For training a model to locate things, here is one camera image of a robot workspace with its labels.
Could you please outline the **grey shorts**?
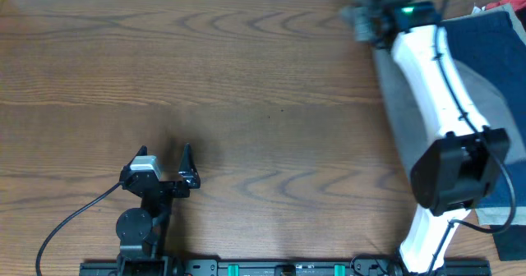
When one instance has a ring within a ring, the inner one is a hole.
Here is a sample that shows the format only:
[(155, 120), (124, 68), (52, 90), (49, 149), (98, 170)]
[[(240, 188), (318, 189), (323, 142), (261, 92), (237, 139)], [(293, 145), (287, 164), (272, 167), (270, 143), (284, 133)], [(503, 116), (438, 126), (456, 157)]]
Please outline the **grey shorts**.
[[(395, 145), (405, 174), (428, 148), (427, 129), (404, 74), (384, 49), (373, 52), (376, 74), (383, 95)], [(455, 66), (478, 111), (492, 128), (504, 128), (510, 138), (505, 165), (513, 178), (525, 177), (525, 145), (504, 95), (489, 80), (460, 61)]]

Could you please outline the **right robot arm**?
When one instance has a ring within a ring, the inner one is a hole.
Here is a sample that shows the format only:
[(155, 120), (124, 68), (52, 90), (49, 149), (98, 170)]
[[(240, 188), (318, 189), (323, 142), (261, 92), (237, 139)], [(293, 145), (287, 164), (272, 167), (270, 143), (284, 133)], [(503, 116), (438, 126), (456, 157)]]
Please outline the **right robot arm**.
[(508, 178), (510, 139), (490, 128), (454, 66), (441, 24), (442, 10), (414, 0), (356, 0), (352, 10), (360, 40), (386, 50), (408, 82), (426, 129), (427, 149), (409, 173), (418, 203), (396, 260), (383, 275), (488, 275), (486, 262), (447, 261), (455, 229)]

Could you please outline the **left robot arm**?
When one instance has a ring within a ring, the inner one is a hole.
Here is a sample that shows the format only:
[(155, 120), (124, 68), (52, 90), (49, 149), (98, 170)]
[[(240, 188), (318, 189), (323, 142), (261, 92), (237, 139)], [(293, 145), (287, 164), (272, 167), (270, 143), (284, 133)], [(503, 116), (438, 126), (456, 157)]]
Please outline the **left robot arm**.
[(185, 144), (178, 181), (163, 181), (158, 159), (141, 146), (123, 167), (122, 188), (141, 199), (141, 206), (124, 211), (116, 222), (120, 240), (118, 275), (184, 275), (184, 263), (164, 253), (173, 200), (190, 196), (201, 187), (190, 144)]

